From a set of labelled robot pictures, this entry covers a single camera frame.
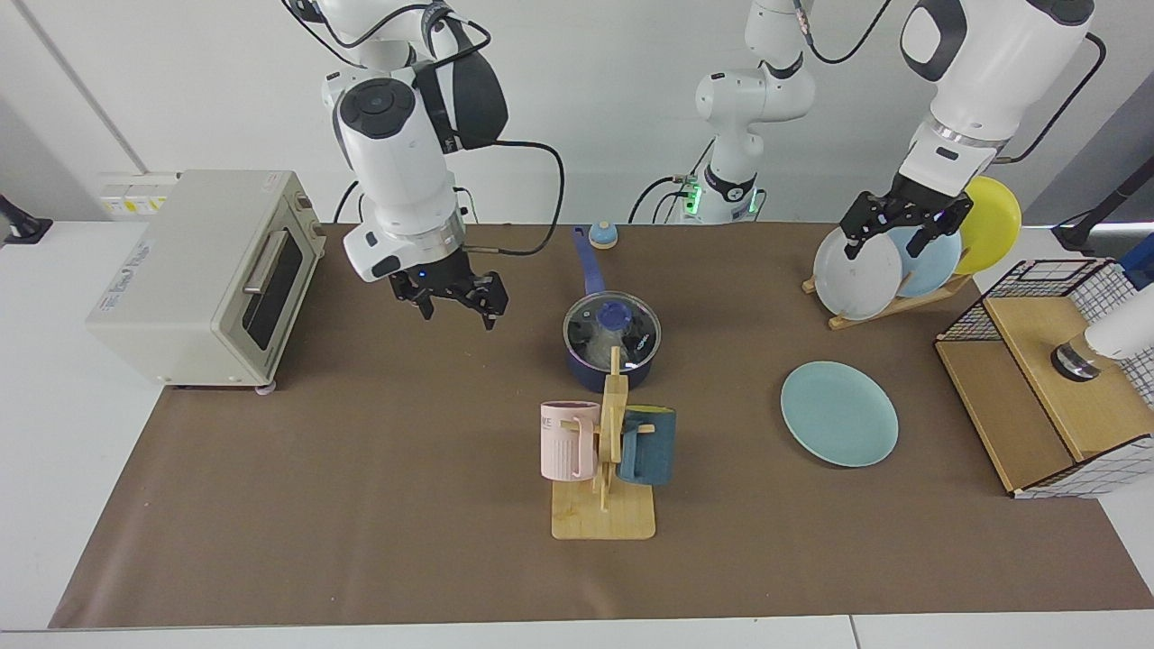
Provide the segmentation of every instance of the small blue cap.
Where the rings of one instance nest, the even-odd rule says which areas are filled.
[[[589,229],[589,243],[601,251],[612,248],[617,244],[617,226],[608,221],[594,223]]]
[[[623,331],[632,321],[634,314],[620,301],[607,301],[597,312],[597,321],[609,331]]]

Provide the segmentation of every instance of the brown table mat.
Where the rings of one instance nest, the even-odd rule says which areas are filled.
[[[599,253],[665,327],[631,401],[679,411],[657,537],[616,543],[554,540],[538,473],[538,403],[592,396],[563,361],[582,292],[568,229],[534,258],[474,255],[511,296],[492,333],[449,303],[421,322],[331,239],[273,395],[163,394],[52,626],[1154,606],[1096,501],[1002,493],[932,348],[976,291],[829,331],[799,285],[830,227],[622,229]],[[882,464],[837,469],[789,435],[782,381],[817,359],[892,397]]]

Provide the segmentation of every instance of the oven window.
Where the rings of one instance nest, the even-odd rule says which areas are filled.
[[[280,321],[280,314],[285,309],[285,304],[288,301],[288,293],[292,292],[293,282],[297,281],[297,274],[304,261],[305,256],[300,252],[300,246],[297,245],[297,240],[290,233],[284,249],[280,251],[276,269],[272,271],[269,288],[264,291],[264,294],[253,296],[248,300],[248,308],[245,309],[241,324],[243,324],[245,331],[248,331],[253,342],[256,343],[256,346],[261,348],[261,351],[269,350],[269,343],[272,341],[272,331],[276,330],[277,322]]]

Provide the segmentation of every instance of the pot handle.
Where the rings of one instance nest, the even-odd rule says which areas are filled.
[[[574,246],[577,248],[577,256],[580,258],[580,268],[585,273],[585,294],[591,296],[605,291],[605,279],[601,277],[601,269],[597,266],[597,255],[593,253],[593,246],[589,243],[589,233],[580,225],[574,227]]]

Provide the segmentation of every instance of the plate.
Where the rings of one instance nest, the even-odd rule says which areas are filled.
[[[814,259],[814,286],[830,313],[846,320],[869,320],[898,294],[901,255],[889,237],[874,237],[857,259],[849,261],[847,243],[840,227],[825,237]]]
[[[901,255],[904,283],[898,289],[898,297],[919,298],[941,289],[953,276],[961,259],[961,236],[958,233],[938,237],[922,249],[922,254],[911,256],[906,246],[916,233],[917,227],[894,227],[886,232]]]
[[[898,413],[872,379],[840,363],[794,370],[781,387],[781,415],[797,443],[839,467],[869,467],[898,443]]]
[[[1002,261],[1021,231],[1021,207],[1009,187],[979,176],[966,187],[966,194],[974,201],[974,209],[961,222],[966,254],[958,262],[959,275],[973,275]]]

